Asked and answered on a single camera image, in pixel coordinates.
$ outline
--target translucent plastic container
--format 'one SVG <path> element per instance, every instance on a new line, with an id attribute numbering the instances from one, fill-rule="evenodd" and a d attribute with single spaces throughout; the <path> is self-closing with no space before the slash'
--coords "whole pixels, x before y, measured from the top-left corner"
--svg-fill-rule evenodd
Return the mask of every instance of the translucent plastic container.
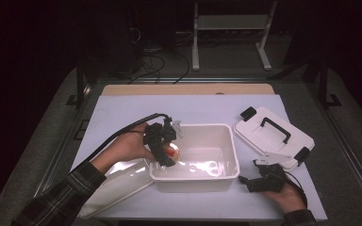
<path id="1" fill-rule="evenodd" d="M 147 171 L 148 164 L 143 159 L 117 163 L 106 174 L 107 179 L 83 205 L 79 216 L 93 217 L 151 185 L 153 179 Z"/>
<path id="2" fill-rule="evenodd" d="M 173 143 L 180 156 L 175 166 L 151 163 L 149 173 L 162 192 L 225 191 L 239 175 L 234 140 L 227 124 L 182 124 Z"/>

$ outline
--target white tabletop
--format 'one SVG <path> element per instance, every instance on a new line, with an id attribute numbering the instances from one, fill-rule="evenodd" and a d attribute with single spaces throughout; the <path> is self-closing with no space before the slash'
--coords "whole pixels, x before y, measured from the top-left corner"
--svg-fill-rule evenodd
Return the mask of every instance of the white tabletop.
<path id="1" fill-rule="evenodd" d="M 101 96 L 74 160 L 73 168 L 89 156 L 117 130 L 154 113 L 164 113 L 185 124 L 226 123 L 230 127 L 241 120 L 249 106 L 265 106 L 281 118 L 288 116 L 279 95 L 138 95 Z M 149 123 L 163 123 L 162 118 Z M 240 175 L 260 177 L 253 160 L 258 155 L 234 135 Z M 327 219 L 307 168 L 302 164 L 292 174 L 302 184 L 308 208 L 318 220 Z M 224 192 L 162 193 L 155 183 L 99 213 L 98 218 L 268 220 L 282 218 L 281 211 L 267 198 L 250 193 L 235 179 Z"/>

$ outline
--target shirt sleeve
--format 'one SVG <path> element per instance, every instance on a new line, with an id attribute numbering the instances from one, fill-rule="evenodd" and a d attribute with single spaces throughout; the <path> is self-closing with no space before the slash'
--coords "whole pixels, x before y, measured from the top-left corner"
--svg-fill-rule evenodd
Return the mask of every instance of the shirt sleeve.
<path id="1" fill-rule="evenodd" d="M 287 226 L 319 225 L 310 210 L 297 210 L 284 215 Z"/>
<path id="2" fill-rule="evenodd" d="M 72 225 L 81 207 L 105 180 L 104 174 L 85 162 L 34 198 L 11 225 Z"/>

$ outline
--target person's left hand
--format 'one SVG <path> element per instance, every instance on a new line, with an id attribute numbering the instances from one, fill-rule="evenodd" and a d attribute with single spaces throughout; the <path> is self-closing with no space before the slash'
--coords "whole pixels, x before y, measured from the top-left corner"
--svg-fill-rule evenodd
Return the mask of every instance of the person's left hand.
<path id="1" fill-rule="evenodd" d="M 280 192 L 263 191 L 260 193 L 275 201 L 281 207 L 284 214 L 296 210 L 306 209 L 299 192 L 296 190 L 296 188 L 288 185 L 287 183 L 284 184 L 284 187 Z"/>
<path id="2" fill-rule="evenodd" d="M 106 173 L 117 162 L 131 161 L 137 158 L 155 160 L 151 152 L 143 145 L 143 134 L 148 123 L 140 124 L 131 132 L 118 136 L 91 163 L 102 173 Z"/>

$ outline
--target white lid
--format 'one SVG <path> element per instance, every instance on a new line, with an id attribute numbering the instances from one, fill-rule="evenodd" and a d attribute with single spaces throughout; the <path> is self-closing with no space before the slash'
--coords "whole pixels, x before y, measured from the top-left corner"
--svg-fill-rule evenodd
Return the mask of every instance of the white lid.
<path id="1" fill-rule="evenodd" d="M 90 218 L 121 202 L 152 184 L 148 163 L 144 159 L 115 164 L 107 173 L 107 179 L 81 208 L 79 216 Z"/>
<path id="2" fill-rule="evenodd" d="M 290 137 L 276 128 L 275 124 L 290 133 Z M 290 156 L 291 160 L 280 163 L 286 171 L 291 171 L 298 166 L 298 161 L 293 157 L 302 148 L 306 147 L 311 151 L 314 147 L 313 138 L 263 106 L 259 107 L 249 120 L 238 122 L 234 131 L 259 155 L 277 153 Z"/>

